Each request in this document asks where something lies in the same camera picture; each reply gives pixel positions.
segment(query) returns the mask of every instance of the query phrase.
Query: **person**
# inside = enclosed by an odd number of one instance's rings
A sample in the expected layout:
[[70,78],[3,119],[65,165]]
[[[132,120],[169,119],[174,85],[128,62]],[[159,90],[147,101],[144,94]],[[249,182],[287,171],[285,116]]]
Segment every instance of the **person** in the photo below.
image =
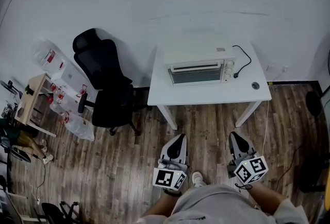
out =
[[181,197],[166,191],[136,223],[308,223],[302,206],[296,208],[289,199],[258,181],[251,184],[248,192],[261,210],[229,186],[207,185],[200,172],[192,174],[192,182],[195,188]]
[[38,145],[32,138],[31,133],[8,125],[5,118],[0,118],[0,136],[7,137],[10,140],[11,145],[31,148],[34,154],[38,156],[44,164],[48,164],[52,159],[54,159],[52,154],[47,153],[46,140],[42,140],[42,145]]

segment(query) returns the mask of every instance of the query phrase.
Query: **oven control knob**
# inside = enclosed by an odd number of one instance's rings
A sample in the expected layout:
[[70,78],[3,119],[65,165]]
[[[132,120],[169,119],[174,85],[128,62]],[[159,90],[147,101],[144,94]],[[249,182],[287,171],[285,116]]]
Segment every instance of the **oven control knob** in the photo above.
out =
[[230,61],[227,62],[227,67],[232,67],[233,65],[234,65],[233,61],[230,60]]
[[226,68],[225,69],[225,73],[226,74],[230,74],[231,72],[233,72],[233,69],[232,68]]

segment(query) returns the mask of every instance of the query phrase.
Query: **shoe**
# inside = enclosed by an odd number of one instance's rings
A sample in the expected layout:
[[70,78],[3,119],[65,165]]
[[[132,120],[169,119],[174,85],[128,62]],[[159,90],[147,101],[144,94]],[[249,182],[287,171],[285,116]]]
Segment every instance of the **shoe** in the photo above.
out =
[[47,141],[45,139],[42,139],[41,145],[43,146],[43,148],[41,149],[43,153],[47,153]]
[[54,159],[54,156],[52,154],[49,154],[46,158],[43,158],[42,161],[44,164],[48,164],[52,159]]
[[200,172],[196,171],[196,172],[192,173],[191,180],[192,180],[192,183],[194,185],[196,185],[196,182],[200,183],[203,181],[203,176]]

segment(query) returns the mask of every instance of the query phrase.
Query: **white desk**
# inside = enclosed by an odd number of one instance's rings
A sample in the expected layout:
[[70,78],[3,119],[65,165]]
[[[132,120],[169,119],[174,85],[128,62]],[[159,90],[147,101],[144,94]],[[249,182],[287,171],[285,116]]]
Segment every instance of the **white desk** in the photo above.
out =
[[[239,73],[238,78],[233,78],[227,83],[182,87],[173,86],[168,70],[163,63],[162,47],[157,49],[148,105],[157,106],[173,130],[177,130],[177,124],[168,105],[250,102],[235,123],[236,127],[240,127],[262,101],[272,99],[265,75],[251,43],[238,40],[232,44],[241,46],[252,59],[252,63]],[[249,59],[238,47],[234,47],[234,52],[236,62],[233,73],[236,73],[249,62]],[[258,82],[260,88],[258,90],[252,88],[252,82]]]

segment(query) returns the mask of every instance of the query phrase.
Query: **table leg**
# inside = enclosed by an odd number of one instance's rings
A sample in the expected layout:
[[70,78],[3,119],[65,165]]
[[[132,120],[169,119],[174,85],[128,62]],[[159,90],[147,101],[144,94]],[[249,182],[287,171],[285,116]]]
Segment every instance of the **table leg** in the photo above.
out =
[[171,126],[173,130],[177,130],[177,124],[175,123],[175,119],[173,118],[172,114],[170,113],[169,107],[166,105],[157,105],[160,112],[164,115],[165,119]]
[[48,135],[50,135],[50,136],[52,136],[52,137],[56,137],[56,134],[53,134],[53,133],[51,133],[51,132],[49,132],[49,131],[46,131],[46,130],[40,128],[39,126],[33,124],[33,123],[30,122],[30,121],[27,123],[27,125],[28,125],[28,126],[31,126],[32,128],[37,129],[38,131],[41,131],[41,132],[43,132],[43,133],[46,133],[46,134],[48,134]]
[[260,105],[261,101],[253,101],[249,104],[249,106],[245,109],[243,114],[238,118],[237,122],[235,123],[235,127],[240,127],[247,118],[255,111],[256,108]]

